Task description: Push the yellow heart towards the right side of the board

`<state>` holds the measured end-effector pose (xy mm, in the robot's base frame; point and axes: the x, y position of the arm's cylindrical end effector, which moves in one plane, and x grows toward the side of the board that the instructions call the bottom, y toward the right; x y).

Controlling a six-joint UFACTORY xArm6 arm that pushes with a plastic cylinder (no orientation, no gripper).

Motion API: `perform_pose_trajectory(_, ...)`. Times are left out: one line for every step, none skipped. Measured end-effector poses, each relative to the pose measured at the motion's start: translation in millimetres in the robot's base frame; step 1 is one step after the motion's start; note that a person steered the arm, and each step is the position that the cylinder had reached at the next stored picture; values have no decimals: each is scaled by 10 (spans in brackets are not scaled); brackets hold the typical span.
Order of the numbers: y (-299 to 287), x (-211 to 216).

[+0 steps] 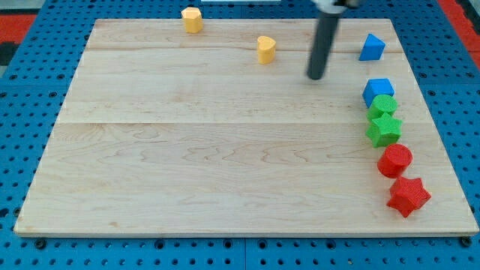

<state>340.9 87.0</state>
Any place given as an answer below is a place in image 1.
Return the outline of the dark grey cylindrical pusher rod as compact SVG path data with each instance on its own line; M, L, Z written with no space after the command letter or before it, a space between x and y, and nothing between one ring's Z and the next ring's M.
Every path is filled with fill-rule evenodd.
M307 65L307 76L311 80L321 80L323 78L340 18L339 13L319 12Z

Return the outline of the silver rod mount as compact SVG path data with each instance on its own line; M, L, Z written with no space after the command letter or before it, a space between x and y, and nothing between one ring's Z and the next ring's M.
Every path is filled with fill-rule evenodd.
M359 8L364 0L311 0L316 7L326 14L342 14L347 9Z

